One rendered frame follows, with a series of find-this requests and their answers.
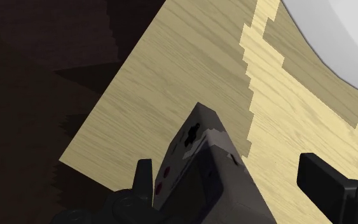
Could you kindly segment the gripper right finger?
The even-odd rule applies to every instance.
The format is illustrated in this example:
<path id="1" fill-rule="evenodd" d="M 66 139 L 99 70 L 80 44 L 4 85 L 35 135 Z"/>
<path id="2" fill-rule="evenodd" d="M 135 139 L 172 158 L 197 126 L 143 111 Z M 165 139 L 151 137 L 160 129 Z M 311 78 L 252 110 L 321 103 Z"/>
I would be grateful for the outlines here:
<path id="1" fill-rule="evenodd" d="M 358 224 L 358 180 L 314 153 L 299 156 L 297 185 L 332 224 Z"/>

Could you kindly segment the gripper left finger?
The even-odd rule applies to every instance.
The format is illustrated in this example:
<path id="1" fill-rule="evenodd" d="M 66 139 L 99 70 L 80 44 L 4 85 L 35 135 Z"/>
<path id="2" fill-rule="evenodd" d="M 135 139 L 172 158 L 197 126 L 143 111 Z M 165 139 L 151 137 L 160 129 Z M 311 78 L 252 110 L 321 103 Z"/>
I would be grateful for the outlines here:
<path id="1" fill-rule="evenodd" d="M 152 161 L 140 159 L 131 189 L 107 196 L 102 209 L 68 209 L 56 214 L 50 224 L 166 224 L 167 217 L 152 208 Z"/>

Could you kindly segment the grey handheld game console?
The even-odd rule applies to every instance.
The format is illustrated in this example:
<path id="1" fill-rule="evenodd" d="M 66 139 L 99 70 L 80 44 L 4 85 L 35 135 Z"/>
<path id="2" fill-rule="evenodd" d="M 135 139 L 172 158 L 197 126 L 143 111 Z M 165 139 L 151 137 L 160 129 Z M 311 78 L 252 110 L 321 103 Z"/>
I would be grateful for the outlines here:
<path id="1" fill-rule="evenodd" d="M 201 103 L 167 149 L 153 207 L 185 224 L 277 224 L 217 113 Z"/>

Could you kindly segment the white round plate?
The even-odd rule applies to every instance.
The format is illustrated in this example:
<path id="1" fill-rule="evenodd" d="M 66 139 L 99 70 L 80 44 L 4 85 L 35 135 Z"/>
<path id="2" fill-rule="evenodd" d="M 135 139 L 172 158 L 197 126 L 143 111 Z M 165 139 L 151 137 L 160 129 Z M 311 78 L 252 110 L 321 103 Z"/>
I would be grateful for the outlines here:
<path id="1" fill-rule="evenodd" d="M 358 89 L 358 0 L 282 0 L 318 58 Z"/>

